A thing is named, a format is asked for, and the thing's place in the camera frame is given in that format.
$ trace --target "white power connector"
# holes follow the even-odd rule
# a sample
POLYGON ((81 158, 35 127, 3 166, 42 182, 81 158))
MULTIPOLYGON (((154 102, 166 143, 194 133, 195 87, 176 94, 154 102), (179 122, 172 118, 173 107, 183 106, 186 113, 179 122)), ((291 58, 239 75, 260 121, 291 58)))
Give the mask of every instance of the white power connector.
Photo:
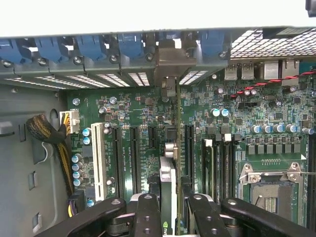
POLYGON ((70 133, 78 133, 80 132, 80 119, 79 119, 79 111, 61 111, 59 112, 60 124, 61 119, 64 114, 69 114, 70 118, 70 133))

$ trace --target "black ram slot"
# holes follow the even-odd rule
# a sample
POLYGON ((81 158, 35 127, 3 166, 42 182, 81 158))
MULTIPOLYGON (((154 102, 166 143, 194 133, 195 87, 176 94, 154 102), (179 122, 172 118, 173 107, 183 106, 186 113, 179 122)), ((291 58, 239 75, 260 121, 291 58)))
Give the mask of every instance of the black ram slot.
MULTIPOLYGON (((308 172, 316 172, 316 135, 309 136, 308 172)), ((316 232, 316 176, 308 176, 307 227, 316 232)))
POLYGON ((223 193, 222 198, 229 198, 234 196, 234 154, 233 154, 233 144, 231 142, 225 143, 223 145, 223 156, 222 156, 222 170, 223 178, 222 186, 223 193))

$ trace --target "pcie slot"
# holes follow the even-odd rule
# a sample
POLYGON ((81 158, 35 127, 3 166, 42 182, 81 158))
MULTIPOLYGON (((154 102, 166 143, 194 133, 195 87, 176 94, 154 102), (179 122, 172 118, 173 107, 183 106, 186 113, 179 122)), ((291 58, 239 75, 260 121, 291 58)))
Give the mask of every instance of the pcie slot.
POLYGON ((157 127, 154 125, 148 126, 148 139, 149 139, 149 148, 158 148, 157 143, 157 127))
POLYGON ((107 187, 104 134, 103 124, 101 122, 93 123, 91 125, 91 137, 95 199, 96 201, 103 201, 107 196, 107 187))
POLYGON ((192 190, 195 191, 195 160, 194 160, 194 126, 185 125, 185 162, 186 175, 189 175, 192 182, 192 190))
POLYGON ((132 159, 132 180, 133 193, 141 193, 141 172, 140 172, 140 153, 139 153, 139 128, 131 126, 130 132, 130 152, 132 159))
POLYGON ((120 198, 124 198, 125 192, 125 179, 124 179, 124 162, 122 155, 122 133, 120 127, 112 128, 113 138, 113 158, 115 161, 115 182, 116 193, 120 198))

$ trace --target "ventilation grille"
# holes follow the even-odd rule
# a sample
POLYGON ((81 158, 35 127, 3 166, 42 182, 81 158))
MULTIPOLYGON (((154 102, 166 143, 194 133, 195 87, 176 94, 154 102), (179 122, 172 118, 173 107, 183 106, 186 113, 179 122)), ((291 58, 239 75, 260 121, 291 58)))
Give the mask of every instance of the ventilation grille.
POLYGON ((232 59, 316 55, 316 28, 291 39, 263 39, 262 30, 249 30, 232 46, 232 59))
POLYGON ((137 83, 137 85, 149 86, 146 73, 129 73, 129 76, 137 83))

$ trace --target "yellow wire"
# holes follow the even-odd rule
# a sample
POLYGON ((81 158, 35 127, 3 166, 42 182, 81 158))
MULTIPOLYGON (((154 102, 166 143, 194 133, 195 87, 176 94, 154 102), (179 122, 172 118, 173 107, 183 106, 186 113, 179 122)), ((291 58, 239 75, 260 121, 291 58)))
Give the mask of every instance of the yellow wire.
POLYGON ((70 207, 70 204, 68 205, 68 215, 69 217, 72 217, 73 214, 71 213, 71 207, 70 207))

